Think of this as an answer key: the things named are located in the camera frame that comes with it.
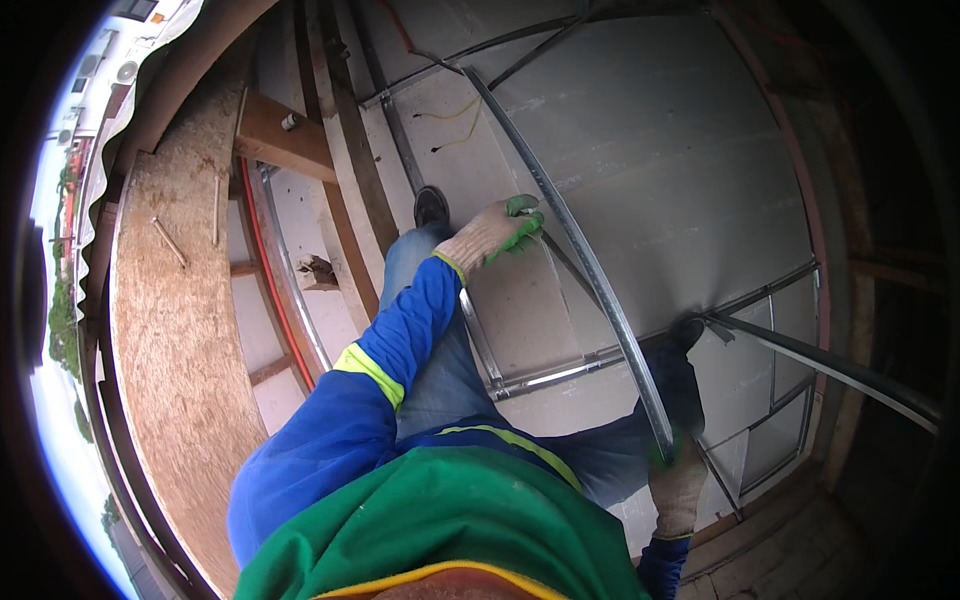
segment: green vest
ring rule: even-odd
[[[414,448],[287,521],[234,598],[305,600],[448,561],[506,569],[575,600],[650,597],[616,517],[535,465],[444,446]]]

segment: black shoe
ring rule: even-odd
[[[417,192],[417,201],[414,202],[414,223],[421,228],[434,221],[449,225],[450,207],[443,192],[433,185],[425,185]]]
[[[696,313],[686,312],[677,317],[670,328],[666,330],[666,339],[671,340],[677,345],[677,348],[686,354],[704,334],[704,327],[706,326],[703,317]]]

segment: yellow wire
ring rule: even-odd
[[[466,142],[467,140],[469,140],[469,139],[470,139],[470,136],[473,135],[473,130],[475,130],[476,127],[477,127],[477,121],[480,120],[480,110],[482,110],[482,109],[483,109],[483,105],[482,105],[482,104],[478,104],[478,105],[477,105],[476,114],[473,115],[473,124],[470,125],[470,131],[469,131],[469,133],[467,133],[467,137],[465,137],[465,138],[463,138],[463,139],[458,139],[458,140],[452,141],[452,142],[446,142],[445,144],[443,144],[443,146],[437,146],[436,148],[431,148],[431,149],[430,149],[430,152],[437,152],[437,151],[439,151],[441,148],[446,148],[447,146],[453,146],[454,144],[462,144],[462,143]]]
[[[434,119],[455,119],[455,118],[459,117],[461,114],[467,112],[467,109],[470,108],[470,107],[472,107],[473,105],[475,105],[479,100],[480,100],[480,96],[477,96],[476,98],[474,98],[473,100],[471,100],[468,105],[466,105],[465,107],[461,108],[461,109],[458,110],[456,113],[451,114],[451,115],[448,115],[448,116],[446,116],[446,117],[441,116],[441,115],[439,115],[439,114],[434,114],[434,113],[432,113],[432,112],[418,112],[418,113],[415,114],[414,116],[415,116],[415,117],[433,117]]]

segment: green work glove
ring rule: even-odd
[[[693,535],[697,521],[697,502],[707,481],[707,465],[700,458],[696,442],[689,435],[677,435],[674,430],[674,453],[672,465],[665,465],[660,451],[651,444],[648,465],[650,468],[650,495],[657,507],[657,529],[654,538],[676,540]]]
[[[471,273],[503,252],[519,254],[537,244],[535,238],[543,233],[543,214],[534,210],[539,203],[530,194],[493,203],[432,255],[453,267],[467,285]]]

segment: blue jeans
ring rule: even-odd
[[[434,222],[411,229],[394,242],[387,252],[380,310],[410,285],[423,259],[452,235],[448,226]],[[670,422],[698,438],[704,431],[704,412],[686,354],[666,340],[648,360]],[[477,372],[458,302],[444,336],[400,405],[396,439],[475,416],[506,423]],[[609,508],[647,485],[647,456],[653,440],[650,422],[638,402],[631,415],[614,422],[538,442],[573,469],[589,499]]]

